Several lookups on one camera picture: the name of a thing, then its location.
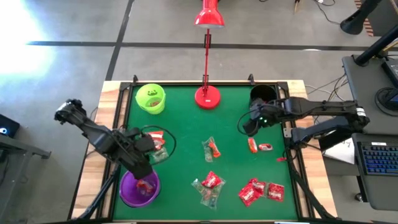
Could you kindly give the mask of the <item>grey metal stand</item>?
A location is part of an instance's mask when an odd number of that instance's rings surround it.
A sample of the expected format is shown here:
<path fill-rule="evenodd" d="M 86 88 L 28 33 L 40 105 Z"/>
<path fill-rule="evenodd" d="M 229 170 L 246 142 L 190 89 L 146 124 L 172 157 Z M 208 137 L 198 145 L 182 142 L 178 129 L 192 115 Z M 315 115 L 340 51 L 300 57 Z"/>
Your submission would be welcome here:
<path fill-rule="evenodd" d="M 34 155 L 48 159 L 51 152 L 4 135 L 0 135 L 0 150 L 7 151 L 4 165 L 0 163 L 0 224 L 5 224 L 30 159 Z"/>

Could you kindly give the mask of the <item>grey keyboard table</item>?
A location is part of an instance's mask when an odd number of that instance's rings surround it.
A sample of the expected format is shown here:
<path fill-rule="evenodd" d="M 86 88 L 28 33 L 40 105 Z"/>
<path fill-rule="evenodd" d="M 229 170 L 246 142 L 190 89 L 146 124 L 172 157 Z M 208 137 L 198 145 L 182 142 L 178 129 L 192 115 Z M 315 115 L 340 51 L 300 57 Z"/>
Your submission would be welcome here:
<path fill-rule="evenodd" d="M 398 176 L 365 175 L 358 165 L 356 150 L 358 142 L 391 142 L 398 143 L 397 136 L 374 134 L 353 134 L 354 158 L 358 166 L 359 182 L 362 184 L 363 200 L 369 202 L 375 210 L 398 211 Z"/>

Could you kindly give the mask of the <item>clear green candy pack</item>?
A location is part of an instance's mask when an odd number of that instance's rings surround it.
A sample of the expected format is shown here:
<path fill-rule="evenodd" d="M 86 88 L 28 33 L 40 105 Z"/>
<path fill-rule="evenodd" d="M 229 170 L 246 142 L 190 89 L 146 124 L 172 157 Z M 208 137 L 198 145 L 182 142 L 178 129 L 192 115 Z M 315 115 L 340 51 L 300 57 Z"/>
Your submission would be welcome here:
<path fill-rule="evenodd" d="M 198 179 L 195 179 L 191 183 L 192 187 L 196 189 L 201 195 L 203 195 L 206 191 L 206 188 L 201 184 L 201 182 Z"/>
<path fill-rule="evenodd" d="M 213 137 L 210 137 L 205 142 L 202 142 L 202 146 L 204 149 L 205 160 L 207 162 L 213 162 Z"/>
<path fill-rule="evenodd" d="M 155 151 L 152 155 L 151 164 L 156 165 L 169 158 L 169 153 L 165 147 Z"/>
<path fill-rule="evenodd" d="M 216 186 L 213 187 L 213 193 L 214 194 L 219 194 L 224 186 L 224 184 L 226 183 L 226 181 L 220 177 L 220 183 Z"/>

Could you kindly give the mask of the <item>black plastic bucket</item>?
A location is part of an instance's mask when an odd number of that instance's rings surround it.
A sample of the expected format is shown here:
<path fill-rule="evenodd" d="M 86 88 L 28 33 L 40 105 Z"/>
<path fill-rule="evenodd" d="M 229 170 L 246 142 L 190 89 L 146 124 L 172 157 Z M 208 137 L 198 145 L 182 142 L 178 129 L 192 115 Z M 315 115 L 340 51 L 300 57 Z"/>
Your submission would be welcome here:
<path fill-rule="evenodd" d="M 277 92 L 275 88 L 270 85 L 255 85 L 250 91 L 249 106 L 258 99 L 262 100 L 264 103 L 269 103 L 277 99 Z"/>

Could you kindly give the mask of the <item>black keyboard with blue keys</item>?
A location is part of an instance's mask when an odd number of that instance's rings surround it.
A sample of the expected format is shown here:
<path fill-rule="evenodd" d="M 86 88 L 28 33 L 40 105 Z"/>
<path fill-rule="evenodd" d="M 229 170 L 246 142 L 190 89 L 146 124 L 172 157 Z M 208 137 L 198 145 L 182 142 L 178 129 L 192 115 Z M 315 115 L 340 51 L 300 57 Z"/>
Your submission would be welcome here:
<path fill-rule="evenodd" d="M 365 175 L 398 176 L 398 143 L 358 142 L 356 155 Z"/>

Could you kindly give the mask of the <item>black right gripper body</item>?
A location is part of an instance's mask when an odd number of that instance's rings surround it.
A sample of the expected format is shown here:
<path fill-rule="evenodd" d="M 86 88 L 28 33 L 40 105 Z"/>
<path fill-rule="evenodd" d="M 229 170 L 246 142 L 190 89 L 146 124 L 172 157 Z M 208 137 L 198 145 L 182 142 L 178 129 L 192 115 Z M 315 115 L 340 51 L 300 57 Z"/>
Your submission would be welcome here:
<path fill-rule="evenodd" d="M 289 120 L 289 114 L 284 108 L 285 100 L 270 100 L 267 103 L 257 98 L 250 104 L 250 125 L 255 128 L 265 128 L 276 123 Z"/>

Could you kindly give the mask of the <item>black stand foot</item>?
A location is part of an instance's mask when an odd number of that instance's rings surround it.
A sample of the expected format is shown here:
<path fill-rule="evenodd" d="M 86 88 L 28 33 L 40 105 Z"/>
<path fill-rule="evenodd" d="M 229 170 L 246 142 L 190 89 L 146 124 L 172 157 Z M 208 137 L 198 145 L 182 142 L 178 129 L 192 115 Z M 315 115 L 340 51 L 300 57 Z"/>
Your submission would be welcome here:
<path fill-rule="evenodd" d="M 378 7 L 382 0 L 354 0 L 357 11 L 340 22 L 340 29 L 351 35 L 362 32 L 364 22 L 368 16 Z"/>

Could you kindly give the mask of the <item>green table mat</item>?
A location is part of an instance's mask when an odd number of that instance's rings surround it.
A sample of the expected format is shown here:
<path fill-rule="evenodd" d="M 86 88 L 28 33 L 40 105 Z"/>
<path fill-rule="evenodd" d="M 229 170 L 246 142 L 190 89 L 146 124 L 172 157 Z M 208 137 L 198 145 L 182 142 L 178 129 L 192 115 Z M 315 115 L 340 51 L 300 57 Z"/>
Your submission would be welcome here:
<path fill-rule="evenodd" d="M 128 207 L 121 199 L 115 204 L 115 220 L 187 220 L 243 219 L 265 220 L 297 218 L 294 194 L 286 162 L 278 162 L 284 152 L 282 128 L 262 128 L 254 139 L 271 144 L 272 151 L 252 153 L 248 139 L 237 125 L 248 119 L 250 86 L 222 86 L 221 103 L 213 110 L 199 108 L 194 100 L 195 87 L 165 87 L 165 109 L 151 115 L 133 103 L 128 126 L 155 130 L 165 128 L 165 146 L 171 157 L 155 166 L 161 181 L 159 196 L 148 206 Z M 220 157 L 205 160 L 202 142 L 213 137 Z M 210 171 L 226 183 L 218 197 L 216 209 L 201 204 L 201 195 L 191 183 L 203 180 Z M 284 186 L 283 202 L 259 198 L 249 207 L 239 198 L 239 191 L 249 180 Z"/>

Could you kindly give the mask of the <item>purple plastic bucket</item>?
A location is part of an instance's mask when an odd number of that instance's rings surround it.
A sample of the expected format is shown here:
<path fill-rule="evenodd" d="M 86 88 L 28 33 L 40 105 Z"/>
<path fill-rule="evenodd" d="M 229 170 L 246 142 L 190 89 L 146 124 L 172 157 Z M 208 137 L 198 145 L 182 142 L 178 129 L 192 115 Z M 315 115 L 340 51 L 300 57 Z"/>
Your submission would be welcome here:
<path fill-rule="evenodd" d="M 138 180 L 141 179 L 135 179 L 133 174 L 127 171 L 119 185 L 119 196 L 130 207 L 145 207 L 152 203 L 160 192 L 160 179 L 155 171 L 143 178 L 143 180 L 150 180 L 155 183 L 156 190 L 152 195 L 144 196 L 137 191 L 136 183 Z"/>

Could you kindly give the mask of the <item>white paper sheet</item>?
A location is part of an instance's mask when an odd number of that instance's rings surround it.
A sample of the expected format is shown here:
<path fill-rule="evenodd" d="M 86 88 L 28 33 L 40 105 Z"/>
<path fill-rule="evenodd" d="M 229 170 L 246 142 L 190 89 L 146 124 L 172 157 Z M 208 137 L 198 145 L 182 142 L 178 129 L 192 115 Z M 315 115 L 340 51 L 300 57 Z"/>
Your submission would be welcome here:
<path fill-rule="evenodd" d="M 336 159 L 349 164 L 355 164 L 353 139 L 349 138 L 327 149 L 324 152 L 324 155 L 331 159 Z"/>

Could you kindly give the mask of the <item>red desk lamp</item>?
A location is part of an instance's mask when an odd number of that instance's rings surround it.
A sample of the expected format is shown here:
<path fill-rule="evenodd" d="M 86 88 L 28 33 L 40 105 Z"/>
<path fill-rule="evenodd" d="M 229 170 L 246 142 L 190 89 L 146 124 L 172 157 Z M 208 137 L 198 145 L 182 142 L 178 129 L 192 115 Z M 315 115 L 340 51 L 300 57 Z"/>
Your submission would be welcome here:
<path fill-rule="evenodd" d="M 219 29 L 224 27 L 224 19 L 218 10 L 219 0 L 202 0 L 202 10 L 197 14 L 194 25 L 206 29 L 205 34 L 205 69 L 203 74 L 203 84 L 195 92 L 195 103 L 206 110 L 215 109 L 221 101 L 221 93 L 215 87 L 208 83 L 208 59 L 209 49 L 211 45 L 211 29 Z"/>

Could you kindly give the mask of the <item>black device with blue light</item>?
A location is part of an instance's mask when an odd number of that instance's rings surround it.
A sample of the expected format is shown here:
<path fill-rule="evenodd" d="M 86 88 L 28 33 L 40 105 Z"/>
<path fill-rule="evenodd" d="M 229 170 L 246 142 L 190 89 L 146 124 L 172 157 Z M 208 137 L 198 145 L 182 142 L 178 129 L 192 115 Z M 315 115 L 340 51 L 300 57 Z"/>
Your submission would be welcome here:
<path fill-rule="evenodd" d="M 20 124 L 0 114 L 0 134 L 14 138 L 20 128 Z"/>

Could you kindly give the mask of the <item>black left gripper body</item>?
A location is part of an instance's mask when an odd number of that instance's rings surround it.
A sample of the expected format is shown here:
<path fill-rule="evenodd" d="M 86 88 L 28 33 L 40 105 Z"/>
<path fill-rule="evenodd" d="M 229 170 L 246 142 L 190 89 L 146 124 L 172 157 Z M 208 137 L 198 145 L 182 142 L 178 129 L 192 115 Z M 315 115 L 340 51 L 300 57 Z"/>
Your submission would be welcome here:
<path fill-rule="evenodd" d="M 135 179 L 143 179 L 152 173 L 149 153 L 153 151 L 153 142 L 121 143 L 120 163 L 133 174 Z"/>

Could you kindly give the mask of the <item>black round monitor base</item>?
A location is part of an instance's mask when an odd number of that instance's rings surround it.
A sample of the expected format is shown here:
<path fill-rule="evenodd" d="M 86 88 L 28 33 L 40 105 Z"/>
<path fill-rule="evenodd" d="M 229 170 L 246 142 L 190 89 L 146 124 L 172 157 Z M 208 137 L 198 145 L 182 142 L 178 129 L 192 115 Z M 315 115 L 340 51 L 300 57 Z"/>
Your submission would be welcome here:
<path fill-rule="evenodd" d="M 398 117 L 398 88 L 381 88 L 374 95 L 377 108 L 384 114 Z"/>

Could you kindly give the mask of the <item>orange black striped mat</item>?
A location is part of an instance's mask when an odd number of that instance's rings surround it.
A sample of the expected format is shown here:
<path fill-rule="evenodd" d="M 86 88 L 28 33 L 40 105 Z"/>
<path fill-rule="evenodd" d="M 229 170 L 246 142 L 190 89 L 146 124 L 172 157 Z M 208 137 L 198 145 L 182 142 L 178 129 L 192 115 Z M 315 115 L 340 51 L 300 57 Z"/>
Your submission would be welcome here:
<path fill-rule="evenodd" d="M 366 1 L 367 0 L 354 0 L 354 3 L 356 5 L 357 9 L 361 9 L 361 7 L 365 4 Z M 371 37 L 374 36 L 373 28 L 372 28 L 371 23 L 367 17 L 365 18 L 365 20 L 363 22 L 363 27 L 368 36 L 371 36 Z"/>

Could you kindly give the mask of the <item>red candy pack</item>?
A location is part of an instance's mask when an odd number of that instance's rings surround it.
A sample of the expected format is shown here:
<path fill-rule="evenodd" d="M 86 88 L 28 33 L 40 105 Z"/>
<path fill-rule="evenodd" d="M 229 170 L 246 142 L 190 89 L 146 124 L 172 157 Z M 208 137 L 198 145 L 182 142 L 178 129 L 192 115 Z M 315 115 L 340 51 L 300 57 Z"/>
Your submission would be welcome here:
<path fill-rule="evenodd" d="M 254 188 L 252 183 L 245 185 L 238 193 L 239 198 L 242 200 L 246 207 L 249 207 L 259 197 L 259 192 Z"/>
<path fill-rule="evenodd" d="M 253 178 L 249 181 L 252 184 L 254 190 L 256 190 L 261 196 L 264 196 L 265 191 L 267 189 L 267 183 L 264 181 L 260 181 L 257 178 Z"/>
<path fill-rule="evenodd" d="M 271 200 L 275 200 L 278 202 L 284 201 L 284 186 L 270 183 L 267 190 L 267 197 Z"/>
<path fill-rule="evenodd" d="M 213 189 L 219 186 L 222 183 L 222 180 L 219 176 L 217 176 L 213 171 L 210 171 L 207 177 L 201 182 L 202 186 L 207 187 L 209 189 Z"/>

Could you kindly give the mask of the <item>grey desk top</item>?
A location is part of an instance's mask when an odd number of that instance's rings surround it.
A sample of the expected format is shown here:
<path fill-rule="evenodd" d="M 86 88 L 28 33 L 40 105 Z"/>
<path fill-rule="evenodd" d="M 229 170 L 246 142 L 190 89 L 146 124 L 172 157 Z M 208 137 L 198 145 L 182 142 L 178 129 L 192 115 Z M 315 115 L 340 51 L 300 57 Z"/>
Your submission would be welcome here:
<path fill-rule="evenodd" d="M 367 65 L 359 66 L 352 56 L 343 57 L 343 68 L 348 78 L 353 98 L 363 107 L 370 122 L 364 128 L 367 134 L 398 135 L 398 113 L 383 113 L 375 103 L 381 88 L 392 88 L 393 84 L 382 69 L 383 59 L 371 59 Z"/>

